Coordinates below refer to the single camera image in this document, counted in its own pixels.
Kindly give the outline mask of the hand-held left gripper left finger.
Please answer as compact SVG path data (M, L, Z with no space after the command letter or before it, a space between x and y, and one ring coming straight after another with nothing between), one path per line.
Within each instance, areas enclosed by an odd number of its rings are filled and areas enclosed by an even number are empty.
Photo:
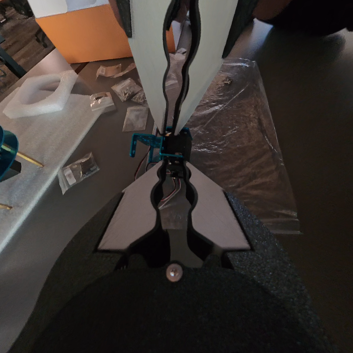
M122 192L121 200L98 244L98 251L127 251L160 226L163 162L158 162Z

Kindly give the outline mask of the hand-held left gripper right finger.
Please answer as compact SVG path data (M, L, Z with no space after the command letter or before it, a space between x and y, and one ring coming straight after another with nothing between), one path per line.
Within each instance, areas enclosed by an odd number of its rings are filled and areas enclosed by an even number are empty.
M189 229L220 251L247 251L251 246L226 194L218 184L186 162Z

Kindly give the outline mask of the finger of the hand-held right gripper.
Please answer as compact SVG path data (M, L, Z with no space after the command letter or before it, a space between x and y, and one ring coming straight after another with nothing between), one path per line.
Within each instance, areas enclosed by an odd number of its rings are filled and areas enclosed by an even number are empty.
M180 102L175 105L175 135L185 126L223 64L238 1L201 0L190 5L192 45L182 70Z
M154 122L165 134L168 99L165 80L170 68L166 43L166 18L173 8L168 0L131 0L131 30L128 39L136 68Z

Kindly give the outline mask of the blue bracket with black servo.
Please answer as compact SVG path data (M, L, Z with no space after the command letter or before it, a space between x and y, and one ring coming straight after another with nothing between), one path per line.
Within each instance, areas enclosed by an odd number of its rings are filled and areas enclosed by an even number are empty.
M149 147L146 170L149 166L160 161L167 161L167 172L172 178L183 178L183 165L190 161L192 148L192 135L189 128L182 128L178 135L172 134L172 127L166 128L164 136L157 134L132 135L130 146L130 157L135 157L137 142L141 142Z

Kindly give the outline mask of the person's right forearm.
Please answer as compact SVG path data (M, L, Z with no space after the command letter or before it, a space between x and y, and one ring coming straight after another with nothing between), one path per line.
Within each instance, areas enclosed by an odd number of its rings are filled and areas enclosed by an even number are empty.
M328 36L342 29L352 32L352 0L261 0L253 17L278 29Z

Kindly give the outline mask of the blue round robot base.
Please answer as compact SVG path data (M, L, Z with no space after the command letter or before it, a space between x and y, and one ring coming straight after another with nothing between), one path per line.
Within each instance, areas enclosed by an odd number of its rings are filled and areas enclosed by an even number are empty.
M0 127L0 181L3 182L21 173L22 165L16 160L20 157L38 167L44 164L19 151L17 136Z

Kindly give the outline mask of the dark background desk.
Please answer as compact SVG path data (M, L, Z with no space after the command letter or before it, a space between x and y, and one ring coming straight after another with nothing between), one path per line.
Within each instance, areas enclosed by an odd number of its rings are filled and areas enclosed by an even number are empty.
M0 47L0 59L2 63L18 78L22 78L26 75L26 71L22 66L20 66L6 50Z

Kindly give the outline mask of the grey desk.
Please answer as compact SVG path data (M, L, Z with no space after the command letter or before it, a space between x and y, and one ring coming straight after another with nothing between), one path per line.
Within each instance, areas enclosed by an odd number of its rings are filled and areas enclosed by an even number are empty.
M232 56L255 60L303 235L280 236L319 317L352 352L352 32L306 37L254 20ZM1 352L21 332L61 251L134 179L126 107L98 118L68 163L93 152L100 171L62 195L57 178L1 254Z

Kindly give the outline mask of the person's right hand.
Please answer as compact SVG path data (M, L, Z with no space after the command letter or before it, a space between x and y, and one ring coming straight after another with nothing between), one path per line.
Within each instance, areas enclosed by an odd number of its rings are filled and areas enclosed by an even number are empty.
M118 6L117 6L117 1L116 0L109 0L109 5L114 13L114 16L118 22L118 24L120 25L120 27L123 27L123 24L122 24L122 20L121 20L121 17L120 17L120 13L119 13L119 9L118 9Z

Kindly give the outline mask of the orange cardboard box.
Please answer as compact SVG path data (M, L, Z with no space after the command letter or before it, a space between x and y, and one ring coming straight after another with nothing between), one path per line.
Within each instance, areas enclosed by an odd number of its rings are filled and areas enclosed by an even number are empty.
M132 57L123 28L109 1L29 1L34 17L68 63ZM166 30L168 52L175 50L173 30Z

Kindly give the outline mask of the small bag of black parts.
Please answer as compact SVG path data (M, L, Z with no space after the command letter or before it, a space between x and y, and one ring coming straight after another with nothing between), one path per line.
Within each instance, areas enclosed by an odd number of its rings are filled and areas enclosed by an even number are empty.
M86 154L81 159L60 168L57 177L62 195L73 186L97 173L99 170L100 168L97 165L92 152Z

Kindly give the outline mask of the scattered small screw bags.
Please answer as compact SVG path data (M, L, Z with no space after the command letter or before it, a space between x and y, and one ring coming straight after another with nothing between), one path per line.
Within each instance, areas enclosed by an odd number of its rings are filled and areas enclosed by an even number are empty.
M91 111L97 114L117 110L112 93L122 102L132 100L134 106L128 107L122 131L143 131L146 128L149 107L142 87L132 78L126 78L114 84L110 91L103 91L90 96Z

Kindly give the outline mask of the large clear plastic bag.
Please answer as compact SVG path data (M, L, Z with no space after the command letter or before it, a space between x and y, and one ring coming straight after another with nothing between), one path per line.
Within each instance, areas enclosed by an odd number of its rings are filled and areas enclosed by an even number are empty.
M223 81L232 79L230 85ZM186 125L191 164L236 197L274 234L300 222L255 61L228 57Z

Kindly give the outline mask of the white foam sheet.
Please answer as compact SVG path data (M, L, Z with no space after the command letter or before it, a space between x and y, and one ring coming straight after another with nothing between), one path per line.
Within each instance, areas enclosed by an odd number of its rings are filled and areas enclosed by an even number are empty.
M20 174L1 181L1 204L12 207L11 210L1 210L1 251L102 114L102 110L91 110L89 95L73 93L68 97L64 108L57 112L15 119L10 119L3 113L26 82L32 83L32 78L37 81L37 77L52 75L55 79L51 79L48 84L56 83L61 78L61 73L66 71L75 74L76 86L72 87L79 88L78 75L55 49L20 79L13 86L14 90L1 101L1 127L16 135L21 152L44 165L39 167L24 161Z

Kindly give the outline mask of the white foam frame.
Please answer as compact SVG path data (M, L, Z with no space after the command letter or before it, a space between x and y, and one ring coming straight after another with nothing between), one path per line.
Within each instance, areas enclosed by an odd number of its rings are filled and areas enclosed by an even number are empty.
M16 119L59 112L66 105L77 78L78 74L73 70L30 77L18 88L3 113L10 119ZM34 102L33 97L51 84L57 84L56 89Z

